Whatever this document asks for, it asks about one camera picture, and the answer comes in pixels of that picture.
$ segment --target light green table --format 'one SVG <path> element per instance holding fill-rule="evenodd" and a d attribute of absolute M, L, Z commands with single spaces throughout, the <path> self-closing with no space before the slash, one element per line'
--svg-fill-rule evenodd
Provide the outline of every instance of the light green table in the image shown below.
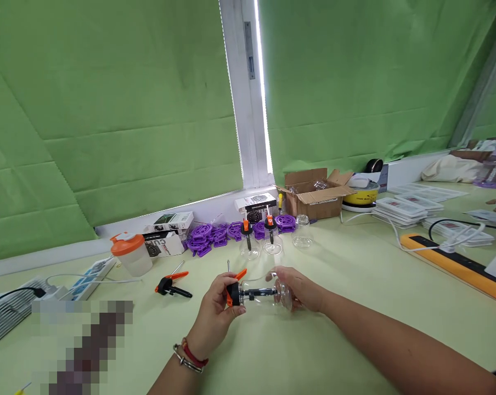
<path fill-rule="evenodd" d="M 484 202 L 496 191 L 471 185 L 439 184 L 470 195 L 445 202 L 444 216 L 468 219 L 462 211 L 486 208 Z M 353 213 L 345 212 L 350 218 Z M 338 218 L 312 225 L 317 245 L 312 251 L 294 249 L 284 235 L 285 263 L 294 266 L 323 287 L 399 319 L 453 347 L 489 370 L 496 369 L 496 301 L 450 275 L 396 248 L 390 225 L 369 216 L 341 225 Z M 422 227 L 411 232 L 426 234 Z M 489 231 L 496 237 L 496 231 Z M 491 247 L 461 251 L 487 264 L 496 254 Z M 171 346 L 190 329 L 200 299 L 213 278 L 226 271 L 226 259 L 238 265 L 238 244 L 213 249 L 203 258 L 190 252 L 154 263 L 143 282 L 101 285 L 90 301 L 133 300 L 133 324 L 116 350 L 103 376 L 100 393 L 146 393 L 171 355 Z M 28 270 L 0 278 L 0 292 L 19 286 L 35 275 L 83 273 L 104 256 L 78 259 L 50 267 Z M 186 260 L 189 276 L 180 287 L 193 293 L 191 300 L 162 297 L 153 292 L 159 280 Z M 123 267 L 110 277 L 128 278 Z M 57 278 L 54 284 L 71 285 L 73 278 Z M 204 374 L 203 393 L 221 395 L 286 393 L 390 394 L 396 391 L 321 315 L 298 312 L 272 315 L 248 305 L 228 337 L 213 355 Z M 53 336 L 38 336 L 35 315 L 28 317 L 0 341 L 0 394 L 13 394 L 32 378 L 32 373 L 52 369 L 62 358 L 64 344 L 81 334 L 85 314 L 70 315 L 69 323 Z M 27 394 L 39 393 L 29 387 Z"/>

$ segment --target red string bracelet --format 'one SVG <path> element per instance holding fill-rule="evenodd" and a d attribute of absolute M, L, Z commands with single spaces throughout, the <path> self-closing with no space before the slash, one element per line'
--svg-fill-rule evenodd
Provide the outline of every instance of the red string bracelet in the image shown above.
<path fill-rule="evenodd" d="M 189 350 L 188 341 L 186 340 L 185 337 L 182 338 L 182 349 L 184 350 L 184 353 L 188 356 L 188 358 L 191 360 L 191 362 L 193 362 L 194 365 L 197 366 L 198 368 L 203 368 L 207 365 L 209 359 L 206 358 L 203 361 L 199 361 L 198 359 L 196 359 L 195 356 Z"/>

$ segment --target orange clip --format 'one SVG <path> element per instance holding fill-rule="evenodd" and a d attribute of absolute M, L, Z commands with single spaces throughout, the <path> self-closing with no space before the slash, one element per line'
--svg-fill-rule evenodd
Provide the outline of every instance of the orange clip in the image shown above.
<path fill-rule="evenodd" d="M 248 269 L 243 269 L 241 270 L 236 276 L 235 278 L 237 279 L 237 281 L 240 281 L 241 278 L 243 278 L 246 273 L 248 272 Z M 226 304 L 231 307 L 233 306 L 233 300 L 232 300 L 232 297 L 230 296 L 230 294 L 228 292 L 226 292 Z"/>
<path fill-rule="evenodd" d="M 166 278 L 170 278 L 173 281 L 178 280 L 179 278 L 186 277 L 189 274 L 189 272 L 180 272 L 180 273 L 175 273 L 175 274 L 170 274 L 166 276 Z"/>

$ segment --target black cable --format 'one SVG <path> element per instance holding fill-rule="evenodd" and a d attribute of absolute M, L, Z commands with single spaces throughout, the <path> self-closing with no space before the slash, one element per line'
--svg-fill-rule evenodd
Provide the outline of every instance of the black cable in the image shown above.
<path fill-rule="evenodd" d="M 464 224 L 468 224 L 468 225 L 478 225 L 478 223 L 475 223 L 475 222 L 468 222 L 468 221 L 460 221 L 458 219 L 448 219 L 448 218 L 444 218 L 444 219 L 439 219 L 438 221 L 436 222 L 433 222 L 431 224 L 431 226 L 429 227 L 429 239 L 431 241 L 434 241 L 433 240 L 433 236 L 431 235 L 431 231 L 433 230 L 433 228 L 435 227 L 435 225 L 439 222 L 444 222 L 444 221 L 451 221 L 451 222 L 460 222 L 460 223 L 464 223 Z M 486 225 L 486 228 L 492 228 L 492 229 L 496 229 L 496 226 L 493 226 L 493 225 Z"/>
<path fill-rule="evenodd" d="M 15 289 L 13 291 L 10 291 L 10 292 L 7 292 L 6 294 L 1 295 L 0 296 L 0 300 L 3 299 L 4 297 L 10 295 L 10 294 L 13 294 L 13 293 L 18 292 L 18 291 L 24 291 L 24 290 L 31 290 L 31 291 L 33 291 L 34 292 L 34 295 L 36 297 L 42 297 L 43 295 L 46 294 L 46 292 L 42 288 L 22 287 L 22 288 Z"/>

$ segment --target white cable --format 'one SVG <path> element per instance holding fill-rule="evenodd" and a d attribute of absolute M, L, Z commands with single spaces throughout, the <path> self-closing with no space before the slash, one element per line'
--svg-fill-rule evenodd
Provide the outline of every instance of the white cable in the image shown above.
<path fill-rule="evenodd" d="M 132 278 L 129 280 L 120 280 L 120 281 L 89 281 L 87 284 L 123 284 L 123 283 L 136 283 L 137 281 L 142 281 L 140 278 Z M 72 287 L 69 292 L 67 292 L 64 296 L 62 296 L 59 300 L 62 300 L 65 296 L 72 293 L 75 289 L 78 289 L 86 284 L 79 284 L 75 287 Z"/>
<path fill-rule="evenodd" d="M 373 213 L 371 212 L 368 212 L 368 213 L 361 213 L 361 214 L 358 214 L 358 215 L 355 215 L 354 217 L 351 217 L 349 218 L 348 220 L 346 220 L 345 222 L 343 222 L 343 216 L 342 214 L 340 213 L 340 221 L 342 224 L 346 224 L 347 222 L 349 221 L 352 221 L 353 219 L 355 218 L 358 218 L 358 217 L 361 217 L 361 216 L 364 216 L 364 215 L 372 215 Z M 453 242 L 451 244 L 446 244 L 446 245 L 441 245 L 441 246 L 434 246 L 434 247 L 423 247 L 423 248 L 417 248 L 417 249 L 413 249 L 413 250 L 408 250 L 408 249 L 405 249 L 403 246 L 402 246 L 402 243 L 400 242 L 400 238 L 399 238 L 399 235 L 398 235 L 398 230 L 396 229 L 396 226 L 394 226 L 394 224 L 392 223 L 391 219 L 386 216 L 386 215 L 383 215 L 381 213 L 378 213 L 378 212 L 375 212 L 374 213 L 375 215 L 377 216 L 380 216 L 380 217 L 383 217 L 385 218 L 386 220 L 389 221 L 389 224 L 391 224 L 392 226 L 392 230 L 394 230 L 394 234 L 396 236 L 396 242 L 398 242 L 398 247 L 402 250 L 402 251 L 405 251 L 405 252 L 415 252 L 415 251 L 423 251 L 423 250 L 435 250 L 435 249 L 438 249 L 438 248 L 449 248 L 449 247 L 454 247 L 454 246 L 457 246 L 459 244 L 462 244 L 468 240 L 471 240 L 472 238 L 478 236 L 479 234 L 481 234 L 484 229 L 486 228 L 486 225 L 483 224 L 482 222 L 477 222 L 479 227 L 478 229 L 470 236 L 462 239 L 462 240 L 459 240 L 459 241 L 456 241 L 456 242 Z M 471 227 L 468 227 L 466 229 L 463 229 L 459 234 L 455 235 L 453 240 L 452 241 L 455 241 L 456 239 L 458 239 L 459 236 L 463 235 L 464 233 L 468 232 L 469 229 L 471 229 Z"/>
<path fill-rule="evenodd" d="M 96 277 L 98 275 L 98 273 L 94 273 L 94 274 L 76 274 L 76 273 L 61 273 L 61 274 L 53 274 L 52 276 L 49 276 L 45 279 L 45 282 L 47 283 L 47 285 L 50 285 L 49 284 L 49 279 L 51 279 L 52 277 L 59 277 L 59 276 L 63 276 L 63 275 L 74 275 L 74 276 L 78 276 L 78 277 Z M 104 279 L 108 279 L 109 281 L 114 281 L 113 279 L 110 279 L 109 277 L 104 277 Z"/>

